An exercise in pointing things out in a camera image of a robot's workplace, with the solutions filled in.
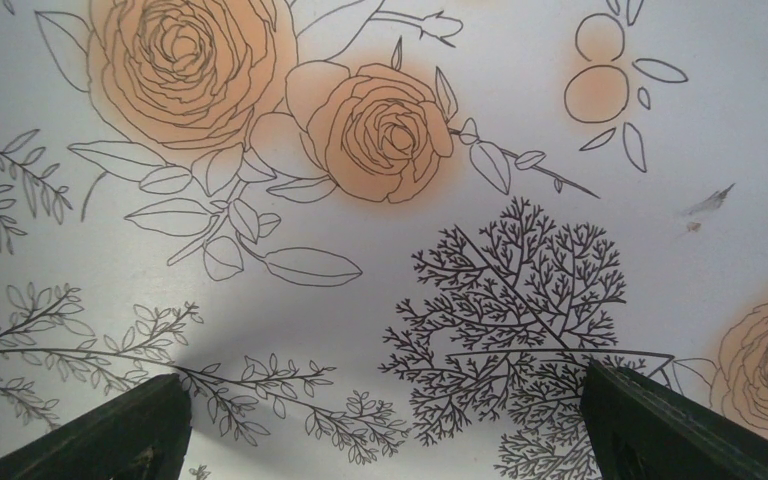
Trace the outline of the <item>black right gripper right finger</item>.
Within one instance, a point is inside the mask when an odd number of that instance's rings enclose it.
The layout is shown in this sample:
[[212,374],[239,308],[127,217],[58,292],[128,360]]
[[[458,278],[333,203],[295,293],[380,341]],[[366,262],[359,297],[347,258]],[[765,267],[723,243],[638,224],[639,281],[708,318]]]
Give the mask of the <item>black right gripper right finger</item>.
[[625,367],[591,362],[580,410],[605,479],[768,479],[768,440]]

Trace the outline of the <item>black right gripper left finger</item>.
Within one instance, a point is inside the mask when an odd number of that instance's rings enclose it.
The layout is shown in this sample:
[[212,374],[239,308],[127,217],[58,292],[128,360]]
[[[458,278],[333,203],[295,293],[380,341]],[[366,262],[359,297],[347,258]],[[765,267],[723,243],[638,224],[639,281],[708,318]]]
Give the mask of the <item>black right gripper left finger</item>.
[[176,374],[158,375],[0,458],[0,479],[177,479],[192,427]]

